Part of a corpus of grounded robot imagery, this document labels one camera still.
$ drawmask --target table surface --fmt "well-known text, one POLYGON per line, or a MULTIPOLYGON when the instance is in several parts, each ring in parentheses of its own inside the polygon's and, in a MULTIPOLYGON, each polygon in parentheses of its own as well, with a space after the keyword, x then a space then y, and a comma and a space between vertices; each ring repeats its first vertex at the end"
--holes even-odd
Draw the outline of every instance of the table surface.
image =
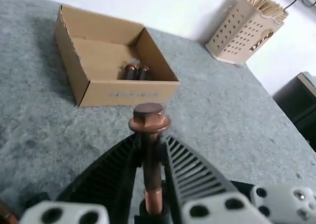
MULTIPOLYGON (((0 198, 55 198, 128 136, 130 106, 77 108, 53 28, 59 4, 0 0, 0 198)), ((316 186, 316 156, 246 66, 213 59, 204 46, 150 30, 181 85, 167 103, 170 133, 227 178, 316 186)), ((141 170, 131 215, 142 199, 141 170)))

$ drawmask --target hole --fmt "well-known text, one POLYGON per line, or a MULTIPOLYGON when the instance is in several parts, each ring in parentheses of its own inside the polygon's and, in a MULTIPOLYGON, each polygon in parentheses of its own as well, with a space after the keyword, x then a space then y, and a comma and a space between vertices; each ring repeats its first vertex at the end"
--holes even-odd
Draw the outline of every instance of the hole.
POLYGON ((244 204, 243 202, 241 202, 239 199, 236 199, 236 198, 231 198, 231 199, 228 199, 226 202, 225 202, 225 207, 228 209, 228 210, 235 210, 235 209, 241 209, 244 207, 244 204))
POLYGON ((302 191, 299 190, 295 190, 293 192, 294 196, 297 197, 299 200, 304 200, 305 199, 305 195, 302 191))
POLYGON ((190 215, 193 218, 202 218, 209 215, 209 211, 203 205, 195 205, 190 209, 190 215))
POLYGON ((310 218, 309 213, 304 209, 297 210, 297 215, 299 215, 305 221, 310 218))
POLYGON ((61 210, 60 208, 51 208, 44 212, 44 214, 41 217, 41 221, 44 224, 55 223, 61 218, 62 215, 63 210, 61 210))
POLYGON ((270 216, 270 210, 266 206, 260 206, 258 209, 266 217, 270 216))
POLYGON ((315 204, 314 204, 314 203, 309 203, 308 206, 309 206, 309 208, 312 209, 312 210, 315 209, 315 204))
POLYGON ((99 214, 97 212, 91 211, 84 214, 80 220, 79 224, 95 224, 99 219, 99 214))

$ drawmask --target hex bolt head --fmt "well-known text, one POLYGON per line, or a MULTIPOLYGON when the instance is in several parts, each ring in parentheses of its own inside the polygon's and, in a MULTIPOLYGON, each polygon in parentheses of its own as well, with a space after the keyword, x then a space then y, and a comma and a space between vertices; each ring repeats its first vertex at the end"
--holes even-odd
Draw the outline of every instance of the hex bolt head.
POLYGON ((170 119, 164 114, 161 104, 144 103, 136 106, 128 125, 137 133, 158 133, 169 127, 170 119))

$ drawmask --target black plastic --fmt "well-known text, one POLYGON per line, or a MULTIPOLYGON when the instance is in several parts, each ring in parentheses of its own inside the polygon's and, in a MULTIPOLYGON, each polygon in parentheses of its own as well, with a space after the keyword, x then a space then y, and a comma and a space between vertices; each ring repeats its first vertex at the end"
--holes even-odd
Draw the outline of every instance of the black plastic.
POLYGON ((110 223, 127 223, 138 163, 135 134, 92 163, 57 198, 57 201, 105 206, 110 223))
POLYGON ((25 208, 30 208, 41 201, 50 201, 50 197, 47 192, 42 192, 25 202, 25 208))
POLYGON ((238 182, 238 181, 231 181, 231 182, 238 189, 240 193, 245 195, 251 201, 250 192, 252 188, 254 187, 253 184, 243 183, 243 182, 238 182))
POLYGON ((172 219, 182 223, 182 206, 190 201, 237 188, 189 146, 168 136, 164 141, 166 185, 172 219))

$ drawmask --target white robot part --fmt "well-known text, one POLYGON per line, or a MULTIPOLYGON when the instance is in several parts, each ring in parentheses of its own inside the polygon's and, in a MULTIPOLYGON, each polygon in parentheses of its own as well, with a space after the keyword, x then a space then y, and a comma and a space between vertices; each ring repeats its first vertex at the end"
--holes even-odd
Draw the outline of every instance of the white robot part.
POLYGON ((250 197, 251 203, 273 223, 316 223, 316 195, 308 187, 257 185, 251 190, 250 197))
POLYGON ((272 224, 239 192, 229 192, 187 202, 185 224, 272 224))
POLYGON ((20 224, 110 224, 102 205, 43 201, 29 208, 20 224))

